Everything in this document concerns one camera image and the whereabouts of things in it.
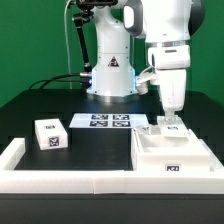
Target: black cable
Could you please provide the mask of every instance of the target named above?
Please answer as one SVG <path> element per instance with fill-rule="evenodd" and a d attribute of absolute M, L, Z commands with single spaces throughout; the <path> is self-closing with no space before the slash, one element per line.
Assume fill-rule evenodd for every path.
<path fill-rule="evenodd" d="M 55 76 L 51 79 L 49 79 L 48 81 L 46 81 L 43 85 L 40 86 L 40 89 L 43 89 L 46 85 L 48 85 L 50 82 L 52 82 L 55 79 L 63 79 L 63 78 L 68 78 L 68 77 L 74 77 L 74 76 L 79 76 L 79 73 L 73 73 L 73 74 L 65 74 L 65 75 L 59 75 L 59 76 Z"/>
<path fill-rule="evenodd" d="M 85 23 L 90 22 L 92 16 L 93 16 L 93 12 L 91 10 L 84 10 L 81 13 L 75 14 L 72 18 L 76 26 L 78 37 L 79 37 L 79 43 L 82 50 L 82 57 L 83 57 L 85 72 L 91 72 L 92 66 L 90 65 L 90 62 L 89 62 L 89 56 L 87 52 L 86 41 L 85 41 L 82 27 Z"/>
<path fill-rule="evenodd" d="M 50 80 L 50 79 L 44 79 L 44 80 L 40 80 L 40 81 L 37 81 L 37 82 L 33 83 L 33 84 L 29 87 L 29 89 L 32 89 L 35 85 L 37 85 L 37 84 L 39 84 L 39 83 L 41 83 L 41 82 L 48 82 L 48 81 L 50 81 L 50 82 L 77 82 L 77 83 L 89 83 L 88 81 L 78 81 L 78 80 L 57 80 L 57 79 L 55 79 L 55 80 Z"/>

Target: robot logo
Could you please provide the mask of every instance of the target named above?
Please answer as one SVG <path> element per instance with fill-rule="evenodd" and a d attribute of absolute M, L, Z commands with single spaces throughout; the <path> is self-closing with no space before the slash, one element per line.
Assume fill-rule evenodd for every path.
<path fill-rule="evenodd" d="M 117 114 L 117 115 L 113 115 L 113 119 L 114 120 L 130 120 L 130 116 L 126 115 L 126 114 Z"/>
<path fill-rule="evenodd" d="M 113 57 L 108 65 L 109 67 L 119 67 L 119 64 L 117 62 L 117 59 Z"/>

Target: white box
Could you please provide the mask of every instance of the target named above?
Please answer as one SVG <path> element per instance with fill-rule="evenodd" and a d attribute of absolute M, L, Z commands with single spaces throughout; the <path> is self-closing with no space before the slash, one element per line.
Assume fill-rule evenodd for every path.
<path fill-rule="evenodd" d="M 211 154 L 194 133 L 185 137 L 141 134 L 132 130 L 131 157 L 133 168 L 143 172 L 208 172 Z"/>
<path fill-rule="evenodd" d="M 36 120 L 35 133 L 41 150 L 68 147 L 68 135 L 59 119 Z"/>

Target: white cable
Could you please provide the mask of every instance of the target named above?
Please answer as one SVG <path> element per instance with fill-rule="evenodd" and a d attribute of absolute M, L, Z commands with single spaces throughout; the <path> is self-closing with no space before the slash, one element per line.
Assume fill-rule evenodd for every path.
<path fill-rule="evenodd" d="M 71 55 L 69 49 L 69 41 L 68 41 L 68 26 L 67 26 L 67 10 L 69 4 L 72 0 L 68 0 L 65 6 L 64 11 L 64 27 L 65 27 L 65 42 L 66 42 L 66 50 L 67 50 L 67 58 L 68 58 L 68 73 L 71 74 Z"/>
<path fill-rule="evenodd" d="M 146 68 L 146 69 L 144 69 L 140 74 L 139 74 L 139 76 L 141 75 L 141 74 L 143 74 L 143 73 L 146 73 L 148 70 L 150 70 L 152 68 L 152 66 L 149 66 L 148 68 Z"/>
<path fill-rule="evenodd" d="M 131 54 L 132 54 L 132 58 L 131 58 L 132 65 L 131 66 L 134 68 L 134 66 L 135 66 L 135 38 L 132 37 L 131 40 L 132 40 L 132 52 L 131 52 Z"/>

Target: green screen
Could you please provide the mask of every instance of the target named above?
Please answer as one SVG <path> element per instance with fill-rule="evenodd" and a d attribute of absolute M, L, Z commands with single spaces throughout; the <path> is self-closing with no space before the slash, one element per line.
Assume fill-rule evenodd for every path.
<path fill-rule="evenodd" d="M 191 38 L 191 68 L 187 88 L 205 93 L 224 107 L 224 13 L 223 0 L 204 0 L 206 19 Z M 39 80 L 67 74 L 64 35 L 66 1 L 1 1 L 0 6 L 0 106 Z M 68 35 L 72 72 L 83 70 L 81 49 L 71 20 L 77 12 L 68 11 Z M 84 26 L 91 64 L 96 64 L 97 44 L 94 23 Z M 145 66 L 143 40 L 135 40 L 134 68 Z M 48 88 L 69 88 L 54 83 Z"/>

